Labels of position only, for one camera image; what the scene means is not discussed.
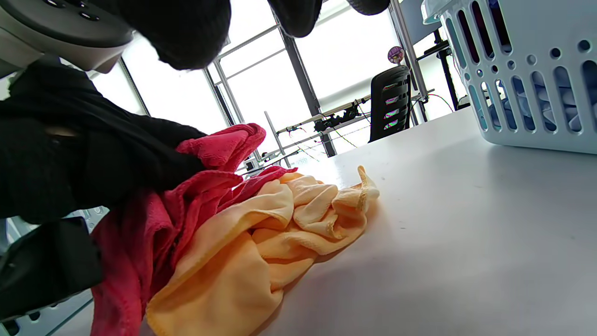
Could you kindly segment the person's right hand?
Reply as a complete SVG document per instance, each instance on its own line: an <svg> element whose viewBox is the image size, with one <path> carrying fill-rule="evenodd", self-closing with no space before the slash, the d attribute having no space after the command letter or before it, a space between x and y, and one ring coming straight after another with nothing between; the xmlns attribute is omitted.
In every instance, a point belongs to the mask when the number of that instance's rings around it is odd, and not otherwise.
<svg viewBox="0 0 597 336"><path fill-rule="evenodd" d="M225 45L232 20L231 0L88 0L121 17L175 70L202 70ZM323 0L267 0L286 35L308 36ZM385 11L390 0L347 0L366 16Z"/></svg>

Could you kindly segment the person's left hand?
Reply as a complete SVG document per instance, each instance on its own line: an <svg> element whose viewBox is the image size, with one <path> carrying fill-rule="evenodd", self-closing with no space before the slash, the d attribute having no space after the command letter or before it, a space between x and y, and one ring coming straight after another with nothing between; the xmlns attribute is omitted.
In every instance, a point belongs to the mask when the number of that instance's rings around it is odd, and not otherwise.
<svg viewBox="0 0 597 336"><path fill-rule="evenodd" d="M0 114L3 219L43 224L111 209L205 169L196 155L177 151L205 133L122 109L58 59L38 60L13 77Z"/></svg>

